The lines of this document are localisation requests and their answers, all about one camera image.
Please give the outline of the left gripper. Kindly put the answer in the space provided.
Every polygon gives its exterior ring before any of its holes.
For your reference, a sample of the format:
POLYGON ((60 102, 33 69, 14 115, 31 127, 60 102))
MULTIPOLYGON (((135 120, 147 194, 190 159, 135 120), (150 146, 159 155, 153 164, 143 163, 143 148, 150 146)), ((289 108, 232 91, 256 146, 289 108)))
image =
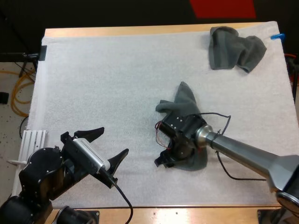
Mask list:
POLYGON ((88 131, 76 131, 73 137, 68 132, 61 135, 64 144, 62 154, 69 160, 65 166, 71 178, 70 186, 74 186, 87 175, 95 177, 109 188, 117 186, 117 179, 113 174, 128 155, 129 149, 124 149, 108 160, 99 156, 91 142, 100 137, 104 130, 104 127, 100 127, 88 131))

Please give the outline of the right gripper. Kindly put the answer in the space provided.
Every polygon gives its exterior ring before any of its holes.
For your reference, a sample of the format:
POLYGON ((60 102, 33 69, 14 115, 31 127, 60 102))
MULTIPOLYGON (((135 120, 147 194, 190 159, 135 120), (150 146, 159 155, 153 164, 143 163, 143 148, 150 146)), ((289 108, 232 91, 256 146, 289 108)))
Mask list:
POLYGON ((173 161, 190 160, 197 149, 196 133, 206 125, 206 121, 200 114, 179 116, 171 112, 158 123, 158 130, 170 138, 166 149, 154 160, 157 167, 165 168, 174 166, 173 161))

